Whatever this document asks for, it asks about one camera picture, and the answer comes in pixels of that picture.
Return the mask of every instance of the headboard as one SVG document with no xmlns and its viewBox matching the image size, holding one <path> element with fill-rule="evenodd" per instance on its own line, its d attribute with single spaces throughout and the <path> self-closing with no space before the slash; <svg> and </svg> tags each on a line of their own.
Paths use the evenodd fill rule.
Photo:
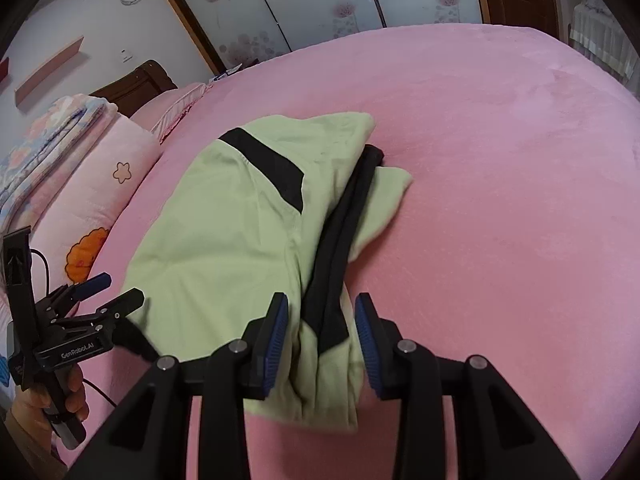
<svg viewBox="0 0 640 480">
<path fill-rule="evenodd" d="M 119 113 L 131 117 L 157 95 L 178 88 L 157 61 L 149 60 L 133 72 L 92 93 L 118 105 Z"/>
</svg>

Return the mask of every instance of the blue rubber tip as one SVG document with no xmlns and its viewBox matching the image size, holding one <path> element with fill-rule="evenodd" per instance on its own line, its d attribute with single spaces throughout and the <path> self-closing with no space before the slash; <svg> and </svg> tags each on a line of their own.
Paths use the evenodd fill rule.
<svg viewBox="0 0 640 480">
<path fill-rule="evenodd" d="M 367 369 L 367 377 L 369 377 L 369 384 L 376 395 L 381 397 L 382 378 L 380 377 L 380 356 L 369 319 L 367 318 L 367 313 L 365 312 L 360 297 L 356 298 L 355 319 L 358 339 L 360 340 L 360 347 L 362 348 L 362 355 L 364 357 L 364 365 Z"/>
<path fill-rule="evenodd" d="M 74 291 L 74 300 L 75 301 L 84 301 L 87 298 L 98 294 L 109 288 L 111 286 L 111 276 L 106 272 L 98 274 L 94 276 L 90 280 L 81 283 L 80 285 L 76 285 L 76 290 Z"/>
<path fill-rule="evenodd" d="M 280 367 L 280 357 L 282 355 L 282 349 L 284 348 L 284 338 L 287 334 L 288 323 L 289 301 L 287 301 L 286 296 L 283 296 L 280 306 L 278 307 L 278 314 L 276 315 L 276 321 L 264 357 L 264 381 L 262 388 L 265 397 L 269 395 L 269 392 L 276 384 L 276 376 L 278 375 L 278 368 Z"/>
</svg>

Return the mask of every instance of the metal screw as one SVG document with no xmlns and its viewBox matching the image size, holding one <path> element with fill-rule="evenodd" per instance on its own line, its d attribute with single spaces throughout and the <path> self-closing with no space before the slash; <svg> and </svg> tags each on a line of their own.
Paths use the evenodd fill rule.
<svg viewBox="0 0 640 480">
<path fill-rule="evenodd" d="M 415 352 L 416 348 L 418 348 L 418 345 L 410 339 L 402 339 L 402 341 L 398 341 L 398 350 L 405 354 Z"/>
<path fill-rule="evenodd" d="M 489 363 L 481 355 L 473 355 L 469 358 L 469 364 L 476 370 L 484 370 Z"/>
<path fill-rule="evenodd" d="M 156 365 L 158 365 L 158 368 L 160 368 L 161 370 L 168 370 L 169 368 L 174 367 L 175 358 L 171 357 L 170 355 L 163 355 L 158 359 Z"/>
<path fill-rule="evenodd" d="M 231 350 L 234 354 L 239 354 L 240 352 L 244 352 L 247 348 L 246 341 L 242 339 L 234 339 L 231 343 L 229 343 L 229 350 Z"/>
</svg>

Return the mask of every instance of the pink blanket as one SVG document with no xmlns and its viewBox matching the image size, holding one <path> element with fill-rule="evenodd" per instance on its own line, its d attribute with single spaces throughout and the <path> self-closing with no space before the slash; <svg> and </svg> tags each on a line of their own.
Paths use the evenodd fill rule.
<svg viewBox="0 0 640 480">
<path fill-rule="evenodd" d="M 436 354 L 487 356 L 580 477 L 601 478 L 640 418 L 640 104 L 535 30 L 364 32 L 217 83 L 114 225 L 93 269 L 113 286 L 98 300 L 117 294 L 204 146 L 261 116 L 344 110 L 371 113 L 371 142 L 415 179 L 392 226 L 351 267 L 350 291 L 369 291 L 381 316 Z M 83 369 L 120 400 L 143 365 L 114 351 Z M 88 396 L 91 433 L 110 409 Z M 249 417 L 253 478 L 387 480 L 397 408 L 364 395 L 362 431 L 348 436 Z M 190 474 L 194 457 L 192 448 Z"/>
</svg>

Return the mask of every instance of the sleeve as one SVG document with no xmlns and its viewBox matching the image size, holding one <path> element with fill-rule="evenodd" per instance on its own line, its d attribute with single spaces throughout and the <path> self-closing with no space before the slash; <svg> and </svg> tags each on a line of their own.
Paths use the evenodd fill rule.
<svg viewBox="0 0 640 480">
<path fill-rule="evenodd" d="M 11 411 L 6 414 L 4 426 L 40 480 L 62 480 L 66 465 L 42 449 L 18 424 Z"/>
</svg>

